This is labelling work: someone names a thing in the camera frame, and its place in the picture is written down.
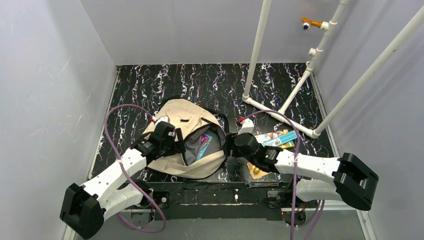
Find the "beige canvas student bag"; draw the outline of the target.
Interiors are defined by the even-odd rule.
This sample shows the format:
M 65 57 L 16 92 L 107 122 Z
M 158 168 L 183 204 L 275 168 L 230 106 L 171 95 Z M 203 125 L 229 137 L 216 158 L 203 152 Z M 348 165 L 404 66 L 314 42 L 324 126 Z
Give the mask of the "beige canvas student bag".
M 230 133 L 225 114 L 211 108 L 196 105 L 177 96 L 164 100 L 156 118 L 168 116 L 175 128 L 181 128 L 185 153 L 162 156 L 153 160 L 148 168 L 188 179 L 207 178 L 216 172 L 226 160 L 226 136 Z M 202 134 L 213 136 L 209 155 L 196 161 Z

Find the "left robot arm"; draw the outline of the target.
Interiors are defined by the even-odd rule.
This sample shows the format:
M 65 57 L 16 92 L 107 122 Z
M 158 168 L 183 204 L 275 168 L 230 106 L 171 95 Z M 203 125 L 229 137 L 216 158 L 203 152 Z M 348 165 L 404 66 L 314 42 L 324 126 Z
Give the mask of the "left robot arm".
M 88 240 L 102 228 L 105 220 L 143 199 L 151 200 L 131 176 L 162 157 L 185 151 L 183 133 L 166 121 L 157 121 L 154 130 L 138 138 L 124 154 L 95 178 L 66 190 L 59 218 L 82 239 Z

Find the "purple treehouse book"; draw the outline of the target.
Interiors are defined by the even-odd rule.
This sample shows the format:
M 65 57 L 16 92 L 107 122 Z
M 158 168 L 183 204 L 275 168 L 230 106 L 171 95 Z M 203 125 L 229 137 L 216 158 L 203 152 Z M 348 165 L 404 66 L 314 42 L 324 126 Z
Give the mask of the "purple treehouse book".
M 208 156 L 210 154 L 209 146 L 213 140 L 213 136 L 208 133 L 203 133 L 200 136 L 200 145 L 196 154 L 195 161 L 199 161 L 202 158 Z

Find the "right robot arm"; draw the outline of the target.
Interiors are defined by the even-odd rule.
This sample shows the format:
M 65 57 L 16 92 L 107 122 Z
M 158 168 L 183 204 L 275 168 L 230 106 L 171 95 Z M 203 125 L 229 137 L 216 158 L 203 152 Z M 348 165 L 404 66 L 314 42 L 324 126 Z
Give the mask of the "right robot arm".
M 302 176 L 291 190 L 300 201 L 341 201 L 361 211 L 372 208 L 379 176 L 352 153 L 345 152 L 342 157 L 296 154 L 264 146 L 251 133 L 228 136 L 226 150 L 264 172 Z

